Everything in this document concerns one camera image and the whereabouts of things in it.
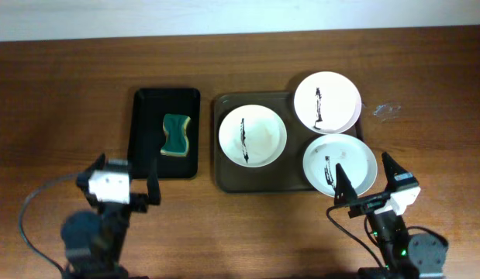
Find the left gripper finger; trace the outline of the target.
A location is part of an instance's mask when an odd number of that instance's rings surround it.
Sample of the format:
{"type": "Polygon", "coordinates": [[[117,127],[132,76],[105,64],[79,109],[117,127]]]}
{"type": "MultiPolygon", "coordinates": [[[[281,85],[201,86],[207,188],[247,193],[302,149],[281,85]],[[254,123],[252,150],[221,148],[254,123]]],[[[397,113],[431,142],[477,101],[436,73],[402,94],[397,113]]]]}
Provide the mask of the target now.
{"type": "Polygon", "coordinates": [[[102,153],[94,163],[92,163],[88,168],[85,169],[85,173],[91,174],[93,171],[101,170],[105,166],[106,156],[102,153]]]}
{"type": "Polygon", "coordinates": [[[157,159],[154,159],[150,165],[147,176],[147,194],[150,205],[161,204],[161,190],[159,186],[157,173],[157,159]]]}

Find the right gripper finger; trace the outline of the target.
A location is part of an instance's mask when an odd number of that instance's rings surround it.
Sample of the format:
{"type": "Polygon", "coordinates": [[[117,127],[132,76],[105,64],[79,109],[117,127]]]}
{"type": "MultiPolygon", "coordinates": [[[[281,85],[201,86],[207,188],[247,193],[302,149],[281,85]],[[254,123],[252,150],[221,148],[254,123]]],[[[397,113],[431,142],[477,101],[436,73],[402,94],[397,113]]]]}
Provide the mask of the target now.
{"type": "Polygon", "coordinates": [[[387,152],[382,154],[382,163],[387,179],[385,191],[404,191],[419,186],[413,174],[401,167],[387,152]]]}
{"type": "Polygon", "coordinates": [[[336,165],[336,187],[334,189],[334,204],[345,205],[357,199],[357,193],[354,190],[351,181],[346,175],[341,164],[336,165]]]}

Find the green yellow sponge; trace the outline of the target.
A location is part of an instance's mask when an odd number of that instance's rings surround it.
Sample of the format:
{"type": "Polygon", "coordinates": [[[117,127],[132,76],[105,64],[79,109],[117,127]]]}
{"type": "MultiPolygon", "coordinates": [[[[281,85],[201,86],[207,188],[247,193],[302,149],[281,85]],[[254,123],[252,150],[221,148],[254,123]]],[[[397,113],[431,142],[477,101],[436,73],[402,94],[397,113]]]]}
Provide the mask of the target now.
{"type": "Polygon", "coordinates": [[[186,157],[189,152],[187,128],[191,118],[187,115],[166,114],[163,118],[165,143],[161,155],[168,157],[186,157]]]}

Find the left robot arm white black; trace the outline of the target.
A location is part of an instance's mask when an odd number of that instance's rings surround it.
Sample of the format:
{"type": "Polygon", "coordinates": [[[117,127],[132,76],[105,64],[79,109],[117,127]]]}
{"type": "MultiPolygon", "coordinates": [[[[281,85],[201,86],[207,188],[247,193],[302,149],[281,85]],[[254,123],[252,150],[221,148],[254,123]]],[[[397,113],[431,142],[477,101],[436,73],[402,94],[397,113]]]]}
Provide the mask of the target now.
{"type": "Polygon", "coordinates": [[[76,185],[92,210],[75,212],[61,227],[67,258],[62,278],[129,278],[119,259],[130,217],[161,203],[157,162],[150,165],[146,193],[130,191],[132,170],[128,161],[101,154],[77,175],[76,185]]]}

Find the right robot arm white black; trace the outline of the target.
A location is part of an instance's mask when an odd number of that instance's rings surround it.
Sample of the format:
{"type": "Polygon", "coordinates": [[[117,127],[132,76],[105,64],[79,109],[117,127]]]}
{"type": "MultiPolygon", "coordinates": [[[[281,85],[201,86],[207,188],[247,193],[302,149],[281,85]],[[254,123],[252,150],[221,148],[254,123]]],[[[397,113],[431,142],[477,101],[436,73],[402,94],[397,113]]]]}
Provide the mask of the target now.
{"type": "Polygon", "coordinates": [[[351,239],[361,244],[375,259],[377,267],[361,267],[356,278],[443,278],[443,266],[449,247],[440,234],[417,226],[417,234],[406,226],[402,215],[420,193],[415,176],[396,163],[388,153],[382,154],[387,179],[385,190],[359,198],[343,167],[336,165],[337,183],[334,206],[326,210],[327,218],[351,239]],[[364,230],[377,246],[378,259],[369,246],[340,226],[330,213],[349,208],[350,218],[364,216],[364,230]]]}

